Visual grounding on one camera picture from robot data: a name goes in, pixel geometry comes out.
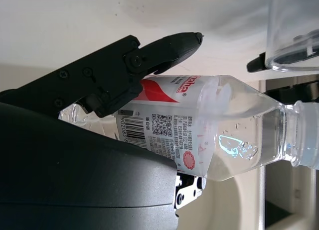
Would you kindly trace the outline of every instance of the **clear plastic bottle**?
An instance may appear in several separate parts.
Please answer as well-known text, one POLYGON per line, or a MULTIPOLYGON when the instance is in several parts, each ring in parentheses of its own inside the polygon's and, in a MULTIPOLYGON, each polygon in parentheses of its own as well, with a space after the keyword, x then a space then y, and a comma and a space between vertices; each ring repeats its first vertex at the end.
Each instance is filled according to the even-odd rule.
POLYGON ((279 160, 319 169, 319 104, 284 105, 220 76, 219 85, 226 84, 232 87, 228 111, 214 117, 207 113, 218 120, 209 179, 222 181, 279 160))
MULTIPOLYGON (((180 84, 178 77, 151 79, 160 84, 161 88, 157 90, 166 91, 165 98, 167 94, 172 98, 170 100, 178 100, 179 106, 158 101, 146 101, 146 104, 133 101, 123 108, 138 115, 141 110, 151 109, 150 105, 155 107, 154 110, 168 112, 166 115, 196 112, 192 131, 196 131, 198 140, 192 153, 198 151, 199 162, 196 164, 202 164, 197 175, 204 177, 207 173, 207 178, 223 181, 279 160, 290 161, 293 166, 319 169, 317 103, 284 105, 231 76, 195 76, 192 86, 186 85, 189 82, 181 83, 181 87, 187 86, 189 92, 194 88, 192 93, 187 93, 197 100, 192 105, 191 99, 181 101, 186 96, 183 93, 177 99, 171 86, 180 84), (170 85, 167 88, 165 78, 170 85)), ((117 139, 119 136, 114 116, 103 119, 94 114, 85 116, 79 107, 71 106, 61 113, 60 118, 108 137, 117 139)))

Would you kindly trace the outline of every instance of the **bottle label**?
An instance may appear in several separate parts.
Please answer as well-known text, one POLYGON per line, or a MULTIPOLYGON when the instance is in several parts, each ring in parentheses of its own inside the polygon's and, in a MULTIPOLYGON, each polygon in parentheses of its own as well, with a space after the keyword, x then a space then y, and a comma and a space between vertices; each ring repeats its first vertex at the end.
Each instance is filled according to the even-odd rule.
POLYGON ((208 146, 198 141, 197 102, 205 78, 161 75, 141 80, 143 91, 116 114, 119 139, 174 160, 180 172, 204 176, 199 154, 208 146))

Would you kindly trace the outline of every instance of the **bottle neck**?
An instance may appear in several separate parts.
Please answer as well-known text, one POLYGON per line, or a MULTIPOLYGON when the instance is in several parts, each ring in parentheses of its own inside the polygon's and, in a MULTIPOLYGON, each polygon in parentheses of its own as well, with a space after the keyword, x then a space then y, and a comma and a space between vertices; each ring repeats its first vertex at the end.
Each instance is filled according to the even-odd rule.
POLYGON ((297 165, 296 161, 298 159, 298 142, 300 135, 298 135, 297 129, 300 127, 298 124, 299 121, 299 108, 294 105, 285 105, 283 118, 284 140, 281 147, 281 158, 290 161, 293 166, 297 165))
POLYGON ((319 169, 319 104, 298 101, 284 108, 282 159, 319 169))

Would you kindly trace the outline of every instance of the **water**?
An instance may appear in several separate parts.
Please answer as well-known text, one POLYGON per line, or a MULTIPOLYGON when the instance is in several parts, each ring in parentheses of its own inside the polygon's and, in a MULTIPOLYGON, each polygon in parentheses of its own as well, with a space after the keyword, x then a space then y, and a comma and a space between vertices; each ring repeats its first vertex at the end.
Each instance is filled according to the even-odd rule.
POLYGON ((284 113, 280 109, 221 121, 219 130, 209 168, 212 179, 227 179, 282 156, 284 113))
POLYGON ((225 135, 219 136, 219 147, 233 158, 240 157, 247 160, 252 160, 258 152, 257 146, 225 135))

